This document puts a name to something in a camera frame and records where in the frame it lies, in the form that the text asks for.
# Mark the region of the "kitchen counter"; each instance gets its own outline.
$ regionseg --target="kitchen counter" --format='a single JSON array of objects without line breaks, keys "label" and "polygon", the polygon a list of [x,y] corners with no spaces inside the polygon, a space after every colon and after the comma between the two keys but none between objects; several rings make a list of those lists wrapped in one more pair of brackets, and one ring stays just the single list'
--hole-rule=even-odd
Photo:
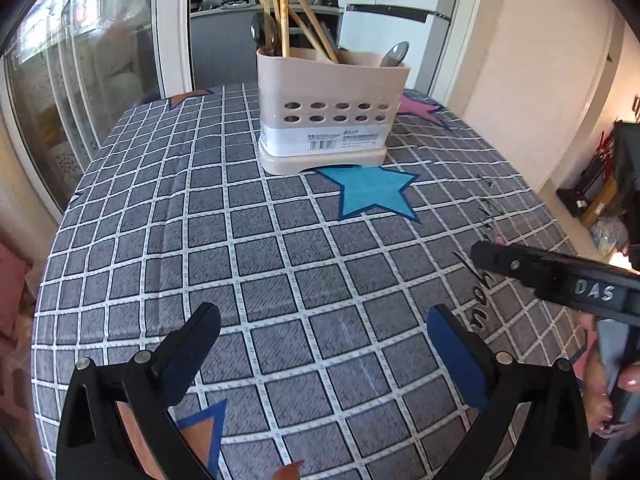
[{"label": "kitchen counter", "polygon": [[[291,7],[296,12],[304,12],[300,4],[291,4]],[[255,11],[263,8],[264,7],[262,5],[250,5],[245,7],[218,7],[217,9],[207,9],[207,10],[200,10],[198,12],[192,12],[191,17],[199,18],[201,16],[209,16],[210,14],[224,14],[226,12],[240,12],[242,10]],[[325,7],[325,6],[319,6],[319,5],[311,6],[311,10],[316,14],[333,14],[335,16],[339,16],[344,12],[343,7]]]},{"label": "kitchen counter", "polygon": [[489,222],[508,244],[573,253],[568,239],[500,153],[407,94],[431,119],[396,117],[384,168],[417,176],[404,191],[417,221],[377,206],[340,218],[332,180],[267,174],[255,83],[124,113],[66,209],[38,296],[34,414],[52,469],[75,362],[153,350],[203,301],[222,332],[170,414],[226,402],[222,480],[266,480],[292,460],[313,478],[429,478],[475,417],[429,340],[434,304],[529,364],[578,351],[564,307],[501,276],[480,288],[467,267]]}]

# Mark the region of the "refrigerator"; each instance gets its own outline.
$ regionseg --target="refrigerator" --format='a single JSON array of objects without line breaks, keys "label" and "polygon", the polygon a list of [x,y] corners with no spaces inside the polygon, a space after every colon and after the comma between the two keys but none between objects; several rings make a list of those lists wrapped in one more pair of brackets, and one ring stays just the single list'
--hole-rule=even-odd
[{"label": "refrigerator", "polygon": [[56,221],[125,110],[193,89],[188,1],[37,0],[19,24],[2,118]]},{"label": "refrigerator", "polygon": [[347,0],[340,46],[386,54],[408,41],[408,88],[430,91],[456,0]]}]

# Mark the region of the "utensil holder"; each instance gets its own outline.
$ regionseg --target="utensil holder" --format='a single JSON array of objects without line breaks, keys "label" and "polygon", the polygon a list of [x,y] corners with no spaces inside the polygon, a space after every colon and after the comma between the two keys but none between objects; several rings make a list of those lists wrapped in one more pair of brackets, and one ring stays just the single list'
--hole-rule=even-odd
[{"label": "utensil holder", "polygon": [[383,56],[341,52],[330,63],[315,50],[290,57],[260,50],[260,159],[271,174],[336,164],[380,166],[409,67],[380,68]]}]

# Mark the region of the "checkered tablecloth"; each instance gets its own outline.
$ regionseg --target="checkered tablecloth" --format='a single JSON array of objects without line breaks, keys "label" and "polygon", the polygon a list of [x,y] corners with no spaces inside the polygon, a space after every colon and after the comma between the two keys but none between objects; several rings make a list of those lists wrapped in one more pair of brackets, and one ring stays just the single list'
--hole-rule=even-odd
[{"label": "checkered tablecloth", "polygon": [[[223,329],[172,415],[227,400],[220,478],[430,478],[476,416],[426,336],[435,303],[495,351],[534,364],[575,354],[563,307],[494,276],[478,303],[463,265],[495,237],[573,253],[522,177],[455,115],[398,116],[386,167],[420,223],[379,208],[338,220],[320,174],[270,176],[256,159],[256,85],[126,112],[64,215],[40,289],[33,401],[54,468],[74,363],[153,349],[202,301]],[[524,422],[518,410],[492,472]]]}]

